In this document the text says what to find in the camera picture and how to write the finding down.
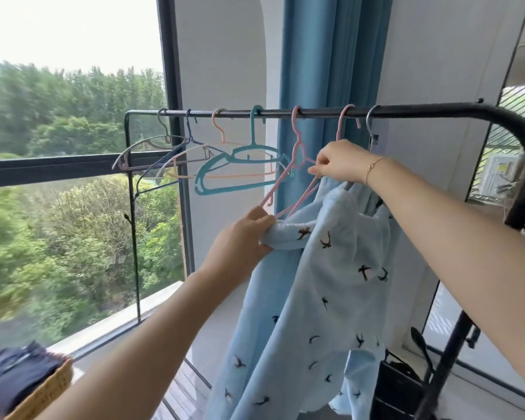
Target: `person's left hand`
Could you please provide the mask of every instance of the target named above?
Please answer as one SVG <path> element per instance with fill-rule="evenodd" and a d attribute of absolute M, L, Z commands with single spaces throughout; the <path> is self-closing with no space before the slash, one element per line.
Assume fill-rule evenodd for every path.
<path fill-rule="evenodd" d="M 260 206 L 254 207 L 216 237 L 200 271 L 238 286 L 272 250 L 260 243 L 260 239 L 275 223 L 273 215 Z"/>

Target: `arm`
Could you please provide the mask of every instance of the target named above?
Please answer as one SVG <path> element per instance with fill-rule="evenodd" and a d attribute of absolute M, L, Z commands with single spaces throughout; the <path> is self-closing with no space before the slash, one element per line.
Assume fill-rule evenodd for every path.
<path fill-rule="evenodd" d="M 38 420 L 149 420 L 202 325 L 270 251 L 259 239 L 275 221 L 258 206 L 224 230 L 201 269 Z"/>
<path fill-rule="evenodd" d="M 365 182 L 378 159 L 348 141 L 323 148 L 313 174 Z M 525 379 L 525 237 L 385 158 L 368 175 L 463 309 Z"/>

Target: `garment rack rail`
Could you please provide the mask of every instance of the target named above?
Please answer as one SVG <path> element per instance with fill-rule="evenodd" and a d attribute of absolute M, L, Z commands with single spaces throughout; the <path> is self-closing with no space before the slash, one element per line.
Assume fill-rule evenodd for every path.
<path fill-rule="evenodd" d="M 364 118 L 369 112 L 369 107 L 352 107 L 346 111 L 345 118 Z M 299 119 L 326 119 L 338 118 L 342 108 L 321 108 L 321 109 L 300 109 Z M 187 115 L 191 118 L 210 118 L 211 111 L 185 111 L 185 110 L 130 110 L 126 112 L 124 118 L 126 147 L 130 146 L 130 118 L 134 115 L 161 115 L 169 117 L 184 118 Z M 219 118 L 245 118 L 250 117 L 251 110 L 224 110 L 216 114 Z M 259 111 L 255 118 L 259 119 L 290 119 L 292 111 L 288 109 L 279 110 L 262 110 Z M 373 109 L 374 118 L 474 118 L 481 119 L 494 124 L 500 125 L 511 132 L 521 143 L 525 151 L 525 118 L 518 114 L 506 110 L 502 107 L 485 105 L 477 103 L 443 103 L 427 105 L 391 105 L 376 106 Z M 130 186 L 132 187 L 132 173 L 128 172 Z M 135 241 L 135 222 L 134 206 L 131 206 L 131 224 L 133 241 Z M 511 207 L 508 216 L 504 222 L 511 228 L 521 230 L 525 227 L 525 181 L 522 185 L 516 200 Z M 416 420 L 428 420 L 437 407 L 438 397 L 441 393 L 449 373 L 458 355 L 465 343 L 470 330 L 473 327 L 473 321 L 462 311 L 455 327 L 447 341 L 447 345 L 441 354 L 440 361 L 435 369 L 430 384 L 426 388 L 424 398 L 421 400 L 418 410 L 415 414 Z"/>

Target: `curtain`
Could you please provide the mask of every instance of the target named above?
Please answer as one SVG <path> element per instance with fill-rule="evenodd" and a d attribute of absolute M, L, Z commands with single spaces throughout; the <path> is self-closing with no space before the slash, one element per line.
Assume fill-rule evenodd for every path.
<path fill-rule="evenodd" d="M 392 0 L 285 0 L 280 109 L 372 106 L 377 98 Z M 297 125 L 315 159 L 334 140 L 334 119 L 305 119 Z M 365 146 L 365 129 L 345 121 L 344 135 Z M 280 120 L 278 148 L 291 154 L 290 120 Z M 295 203 L 312 180 L 306 168 L 282 183 L 275 211 Z"/>

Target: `sky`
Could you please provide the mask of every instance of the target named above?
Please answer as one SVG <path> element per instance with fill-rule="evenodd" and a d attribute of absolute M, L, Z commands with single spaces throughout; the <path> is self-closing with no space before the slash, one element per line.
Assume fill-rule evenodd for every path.
<path fill-rule="evenodd" d="M 0 0 L 0 60 L 162 71 L 155 0 Z"/>

